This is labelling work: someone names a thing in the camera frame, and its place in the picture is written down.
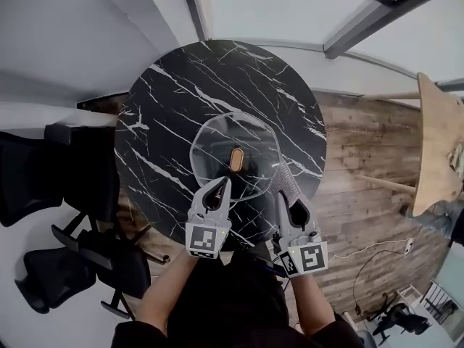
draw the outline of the black office chair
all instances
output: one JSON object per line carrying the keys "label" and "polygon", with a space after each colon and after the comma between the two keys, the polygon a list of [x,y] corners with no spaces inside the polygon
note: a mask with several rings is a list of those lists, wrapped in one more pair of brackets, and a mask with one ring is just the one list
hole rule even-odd
{"label": "black office chair", "polygon": [[[99,280],[115,289],[110,304],[101,305],[123,318],[132,317],[123,294],[141,299],[151,283],[150,269],[144,252],[132,241],[119,240],[115,231],[105,233],[82,231],[78,237],[79,253],[94,263]],[[122,301],[127,312],[118,309]]]}
{"label": "black office chair", "polygon": [[381,322],[373,332],[373,335],[381,334],[382,336],[382,341],[379,346],[390,337],[390,335],[385,336],[384,331],[395,325],[404,328],[402,333],[407,331],[415,335],[421,335],[431,326],[428,318],[415,315],[409,311],[405,303],[398,303],[386,313],[385,317],[382,317]]}
{"label": "black office chair", "polygon": [[[119,223],[115,223],[112,229],[101,233],[95,220],[89,217],[91,231],[81,231],[77,238],[73,238],[74,230],[84,217],[85,215],[80,213],[64,230],[58,229],[55,225],[51,230],[62,244],[69,246],[94,264],[93,269],[101,282],[115,289],[111,303],[101,302],[101,305],[120,317],[134,319],[123,298],[123,293],[142,298],[151,283],[147,259],[165,264],[170,258],[165,255],[162,259],[158,259],[136,246],[136,242],[151,228],[150,225],[129,240]],[[117,308],[119,301],[124,304],[127,312]]]}
{"label": "black office chair", "polygon": [[113,222],[119,197],[115,162],[115,128],[52,124],[45,139],[63,145],[64,199],[96,220]]}
{"label": "black office chair", "polygon": [[25,216],[60,206],[62,147],[0,132],[0,223],[10,227]]}
{"label": "black office chair", "polygon": [[14,282],[38,313],[48,313],[95,284],[95,271],[66,247],[27,252],[23,259],[28,275]]}
{"label": "black office chair", "polygon": [[375,320],[378,316],[382,315],[382,314],[386,314],[387,311],[389,310],[390,306],[394,303],[394,301],[397,299],[398,297],[398,293],[394,293],[393,294],[393,297],[391,299],[389,299],[389,296],[387,293],[383,293],[382,294],[382,297],[384,298],[384,302],[382,303],[381,307],[378,309],[378,310],[374,310],[374,311],[367,311],[365,314],[366,315],[371,315],[370,317],[367,317],[366,320],[368,320],[369,322]]}

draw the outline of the wooden table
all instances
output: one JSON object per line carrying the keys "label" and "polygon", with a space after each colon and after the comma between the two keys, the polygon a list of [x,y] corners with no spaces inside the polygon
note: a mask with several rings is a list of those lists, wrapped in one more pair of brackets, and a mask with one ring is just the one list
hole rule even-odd
{"label": "wooden table", "polygon": [[418,74],[418,87],[419,93],[361,96],[364,100],[420,99],[422,144],[417,186],[356,175],[364,181],[413,195],[414,216],[438,201],[454,201],[463,186],[450,167],[449,154],[464,141],[464,104],[458,96],[441,91],[423,73]]}

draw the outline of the orange object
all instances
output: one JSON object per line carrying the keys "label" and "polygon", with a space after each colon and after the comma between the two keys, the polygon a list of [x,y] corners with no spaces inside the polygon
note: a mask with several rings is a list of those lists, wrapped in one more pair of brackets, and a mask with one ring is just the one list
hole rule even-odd
{"label": "orange object", "polygon": [[241,164],[244,161],[244,152],[240,148],[235,148],[231,153],[231,162],[229,163],[229,169],[234,173],[237,173],[241,169]]}

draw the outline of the white cable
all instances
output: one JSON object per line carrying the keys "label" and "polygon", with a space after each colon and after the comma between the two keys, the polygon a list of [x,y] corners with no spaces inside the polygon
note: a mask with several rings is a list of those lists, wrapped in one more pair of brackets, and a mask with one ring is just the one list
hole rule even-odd
{"label": "white cable", "polygon": [[409,239],[404,239],[404,240],[399,240],[399,241],[384,241],[384,242],[376,242],[372,245],[369,245],[367,247],[365,247],[364,249],[362,250],[358,250],[357,252],[353,252],[351,253],[350,255],[347,255],[346,257],[339,257],[338,255],[334,255],[332,259],[329,260],[329,262],[331,262],[332,260],[334,260],[335,258],[338,258],[338,259],[346,259],[346,258],[349,258],[351,257],[352,255],[355,255],[355,254],[358,254],[360,252],[363,252],[364,250],[367,250],[371,247],[374,247],[375,245],[382,245],[382,244],[397,244],[398,242],[404,242],[404,241],[407,241]]}

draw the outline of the black cable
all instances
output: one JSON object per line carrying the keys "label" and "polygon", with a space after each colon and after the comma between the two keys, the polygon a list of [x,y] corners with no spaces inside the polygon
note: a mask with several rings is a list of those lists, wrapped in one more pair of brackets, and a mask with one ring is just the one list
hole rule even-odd
{"label": "black cable", "polygon": [[420,226],[420,228],[419,228],[419,231],[418,231],[418,234],[417,234],[417,235],[415,235],[415,238],[414,238],[413,244],[415,244],[415,240],[417,240],[417,239],[418,239],[418,237],[419,237],[419,235],[421,234],[421,229],[422,229],[422,227],[423,227],[423,225],[421,225],[421,226]]}
{"label": "black cable", "polygon": [[357,273],[356,275],[356,278],[355,278],[355,282],[353,282],[353,299],[355,300],[355,303],[356,303],[356,306],[355,306],[355,310],[356,310],[356,314],[357,315],[360,315],[361,314],[361,308],[359,306],[359,304],[357,303],[357,300],[356,300],[356,297],[355,297],[355,287],[356,287],[356,281],[357,281],[357,278],[359,277],[359,275],[361,274],[361,272],[363,271],[364,267],[372,260],[374,259],[374,257],[376,257],[377,255],[383,253],[383,252],[393,252],[395,254],[400,254],[400,255],[404,255],[404,252],[395,252],[394,250],[381,250],[380,252],[376,252],[372,257],[370,257],[368,259],[368,261],[366,263],[364,263],[364,265],[361,267],[361,269],[359,270],[359,272]]}
{"label": "black cable", "polygon": [[[417,241],[419,235],[421,234],[422,227],[423,227],[423,226],[421,226],[421,227],[419,228],[418,233],[415,235],[415,238],[414,238],[414,240],[413,240],[413,244],[415,244],[415,242]],[[403,255],[403,254],[404,254],[404,252],[395,252],[394,250],[381,250],[380,252],[376,252],[372,257],[370,257],[370,258],[368,259],[368,261],[367,261],[366,263],[364,263],[364,265],[361,267],[361,269],[359,270],[359,272],[358,272],[357,275],[356,275],[355,282],[353,282],[353,299],[355,300],[355,304],[356,304],[356,305],[355,305],[355,310],[356,310],[356,314],[357,314],[357,315],[360,315],[360,314],[361,314],[361,308],[360,308],[359,304],[357,303],[357,300],[356,300],[356,297],[355,297],[355,287],[356,287],[357,278],[359,277],[359,275],[360,275],[361,272],[363,271],[364,267],[365,267],[374,257],[376,257],[378,254],[380,254],[380,253],[382,253],[382,252],[393,252],[393,253],[395,253],[395,254],[400,254],[400,255]]]}

